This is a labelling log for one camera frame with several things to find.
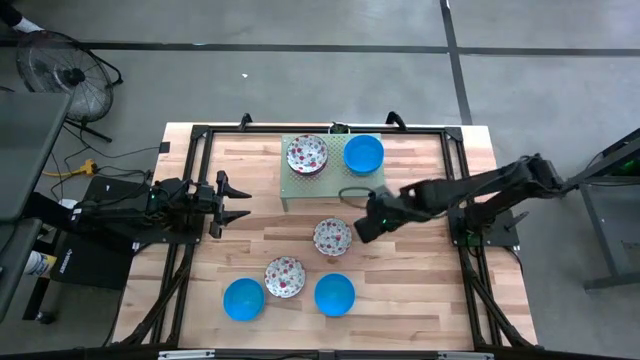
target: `blue bowl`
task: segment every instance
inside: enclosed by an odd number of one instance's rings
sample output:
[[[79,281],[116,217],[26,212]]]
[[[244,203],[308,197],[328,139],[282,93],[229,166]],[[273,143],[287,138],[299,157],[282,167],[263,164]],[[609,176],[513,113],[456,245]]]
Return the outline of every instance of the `blue bowl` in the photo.
[[[378,170],[383,160],[382,143],[371,135],[358,135],[344,147],[344,163],[356,175],[371,174]]]
[[[238,279],[224,292],[224,311],[233,320],[253,320],[263,307],[264,290],[262,285],[253,279]]]
[[[316,306],[327,316],[346,314],[356,300],[356,290],[342,274],[325,275],[316,284]]]

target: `small plate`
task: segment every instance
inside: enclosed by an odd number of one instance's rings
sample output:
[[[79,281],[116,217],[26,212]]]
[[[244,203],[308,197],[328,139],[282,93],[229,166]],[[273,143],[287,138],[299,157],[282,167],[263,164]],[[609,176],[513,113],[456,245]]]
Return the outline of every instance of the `small plate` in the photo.
[[[290,298],[302,290],[306,274],[302,263],[290,256],[273,260],[264,273],[267,290],[279,298]]]
[[[351,229],[340,219],[322,220],[313,231],[313,243],[325,255],[342,255],[351,246]]]
[[[315,135],[298,136],[287,147],[287,163],[298,174],[317,174],[328,160],[327,144]]]

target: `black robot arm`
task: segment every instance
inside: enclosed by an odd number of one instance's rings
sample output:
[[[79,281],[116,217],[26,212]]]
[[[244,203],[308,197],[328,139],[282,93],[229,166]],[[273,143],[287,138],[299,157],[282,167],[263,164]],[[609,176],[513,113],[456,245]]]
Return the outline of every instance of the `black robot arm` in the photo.
[[[483,203],[464,208],[465,226],[471,232],[481,232],[495,217],[528,198],[561,196],[562,179],[551,162],[539,154],[523,156],[499,169],[459,180],[423,180],[400,189],[392,195],[386,187],[369,194],[367,216],[355,222],[363,242],[397,230],[408,222],[426,222],[446,216],[465,201],[497,192]]]
[[[151,187],[140,186],[116,201],[85,201],[76,206],[82,211],[73,218],[74,229],[106,231],[140,243],[182,243],[186,238],[197,242],[204,216],[213,215],[209,234],[219,239],[223,227],[251,213],[226,210],[224,198],[247,199],[251,195],[232,188],[224,171],[218,171],[216,184],[217,191],[207,182],[171,178],[156,181]]]

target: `power cord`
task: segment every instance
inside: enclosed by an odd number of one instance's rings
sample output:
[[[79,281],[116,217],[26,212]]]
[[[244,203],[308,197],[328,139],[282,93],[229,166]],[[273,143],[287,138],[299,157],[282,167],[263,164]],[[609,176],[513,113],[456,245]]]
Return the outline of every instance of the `power cord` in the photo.
[[[587,166],[585,166],[585,170],[587,170],[588,168],[591,167],[591,165],[593,165],[593,163],[596,161],[596,159],[602,155],[602,152],[599,152],[597,154],[595,154],[593,156],[593,158],[591,158],[591,161],[589,161],[589,163],[587,164]],[[588,182],[585,181],[586,184],[592,185],[592,186],[602,186],[602,187],[618,187],[618,186],[633,186],[633,185],[640,185],[640,181],[636,181],[636,182],[628,182],[628,183],[595,183],[595,182]]]
[[[100,150],[94,148],[93,146],[91,146],[89,143],[87,143],[83,138],[82,138],[82,130],[80,130],[80,135],[77,135],[76,133],[74,133],[73,131],[71,131],[66,125],[62,125],[62,127],[69,132],[69,134],[71,134],[73,137],[75,137],[76,139],[78,139],[82,145],[84,145],[84,148],[74,152],[73,154],[67,156],[64,158],[64,164],[67,167],[67,173],[62,173],[60,172],[60,167],[58,166],[58,162],[55,159],[55,156],[53,155],[53,152],[51,153],[51,156],[53,158],[54,163],[56,164],[56,170],[57,170],[57,174],[54,173],[45,173],[45,175],[50,175],[50,176],[58,176],[60,181],[58,181],[57,183],[55,183],[50,189],[49,191],[51,192],[51,194],[53,195],[53,197],[59,202],[61,199],[64,198],[64,182],[75,177],[76,175],[81,174],[82,172],[75,174],[73,171],[71,171],[71,166],[69,165],[69,159],[87,151],[87,150],[93,150],[94,152],[96,152],[97,154],[107,158],[107,159],[118,159],[121,157],[125,157],[125,156],[129,156],[129,155],[133,155],[133,154],[137,154],[143,151],[148,151],[148,150],[155,150],[155,149],[159,149],[158,146],[154,146],[154,147],[147,147],[147,148],[142,148],[142,149],[138,149],[138,150],[134,150],[128,153],[124,153],[124,154],[120,154],[120,155],[107,155],[103,152],[101,152]],[[135,174],[146,174],[144,171],[142,170],[122,170],[122,169],[118,169],[114,166],[103,166],[102,168],[98,168],[96,169],[96,171],[99,171],[100,169],[105,169],[105,168],[112,168],[114,170],[121,170],[121,171],[125,171],[126,174],[101,174],[103,176],[106,177],[126,177],[126,176],[131,176],[131,175],[135,175]],[[54,189],[56,187],[60,186],[60,198],[58,198],[58,195],[55,194]]]
[[[520,266],[520,273],[524,274],[524,268],[522,267],[522,260],[520,260],[520,255],[518,255],[518,253],[509,246],[505,246],[504,249],[507,250],[507,252],[511,253],[511,255],[513,255],[513,257],[518,262],[518,265]]]
[[[120,307],[122,306],[122,300],[124,300],[124,289],[120,292],[120,298],[118,299],[118,305],[116,306],[116,315],[113,317],[113,322],[111,323],[111,328],[109,329],[109,333],[107,334],[106,339],[102,343],[102,347],[106,347],[109,344],[109,340],[113,337],[113,333],[116,330],[116,323],[118,322],[118,314],[120,313]]]
[[[58,160],[56,160],[56,156],[53,154],[53,151],[51,152],[51,158],[53,159],[53,163],[56,164],[56,169],[58,170],[58,176],[60,178],[60,184],[62,184],[64,181],[62,180],[62,174],[60,173],[60,166],[58,166]],[[64,189],[62,187],[60,187],[60,198],[58,198],[56,193],[53,192],[53,186],[51,187],[50,191],[57,202],[60,202],[60,199],[64,199]]]
[[[474,258],[478,258],[478,248],[469,248],[469,255],[473,256]]]
[[[85,149],[80,150],[78,153],[81,153],[81,152],[83,152],[83,151],[85,151],[85,150],[87,150],[87,149],[91,149],[91,150],[95,151],[96,153],[100,154],[101,156],[106,157],[107,159],[118,159],[118,158],[121,158],[121,157],[125,157],[125,156],[129,156],[129,155],[137,154],[137,153],[140,153],[140,152],[143,152],[143,151],[148,151],[148,150],[157,150],[157,149],[159,149],[159,148],[160,148],[159,146],[152,146],[152,147],[147,147],[147,148],[142,148],[142,149],[134,150],[134,151],[131,151],[131,152],[128,152],[128,153],[120,154],[120,155],[107,155],[107,154],[105,154],[105,153],[101,152],[100,150],[98,150],[98,149],[94,148],[93,146],[91,146],[89,143],[87,143],[87,142],[82,138],[82,136],[79,136],[79,135],[77,135],[76,133],[74,133],[73,131],[71,131],[71,130],[66,126],[66,125],[62,125],[62,127],[63,127],[65,130],[67,130],[67,131],[69,132],[69,134],[73,135],[73,137],[75,137],[76,139],[80,140],[80,142],[82,143],[82,145],[84,145],[84,146],[85,146]]]
[[[338,191],[338,198],[340,198],[340,202],[345,204],[345,205],[349,205],[349,206],[351,206],[353,208],[356,208],[356,209],[366,209],[367,208],[366,206],[354,204],[354,203],[352,203],[350,201],[347,201],[342,196],[342,194],[345,191],[353,191],[353,190],[365,190],[365,191],[368,191],[368,192],[373,192],[373,190],[371,188],[368,188],[368,187],[365,187],[365,186],[350,186],[350,187],[346,187],[346,188],[340,189],[340,191]]]
[[[93,160],[87,159],[84,162],[84,165],[80,166],[77,170],[73,170],[73,171],[71,171],[71,169],[68,169],[68,170],[69,171],[66,173],[61,173],[61,172],[52,173],[48,171],[42,171],[42,174],[47,176],[55,176],[55,177],[72,176],[72,175],[80,175],[80,174],[93,175],[95,174],[97,167],[96,167],[96,163]]]
[[[286,360],[286,359],[306,359],[306,360],[316,360],[317,357],[311,354],[296,354],[291,353],[279,357],[263,357],[263,358],[254,358],[254,357],[239,357],[239,356],[225,356],[225,355],[217,355],[216,359],[225,359],[225,360]]]

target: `green placemat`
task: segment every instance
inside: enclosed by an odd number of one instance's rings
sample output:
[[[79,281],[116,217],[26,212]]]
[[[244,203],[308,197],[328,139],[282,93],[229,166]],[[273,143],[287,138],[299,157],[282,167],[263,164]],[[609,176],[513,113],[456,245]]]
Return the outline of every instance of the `green placemat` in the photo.
[[[294,198],[326,198],[338,197],[340,189],[351,186],[362,186],[375,189],[384,185],[384,164],[368,176],[356,176],[344,164],[343,150],[349,140],[362,134],[314,134],[327,143],[329,162],[320,173],[304,176],[291,170],[287,163],[287,147],[300,135],[282,135],[282,161],[280,168],[280,197]],[[367,134],[381,139],[380,134]],[[345,197],[367,196],[367,191],[353,190],[343,194]]]

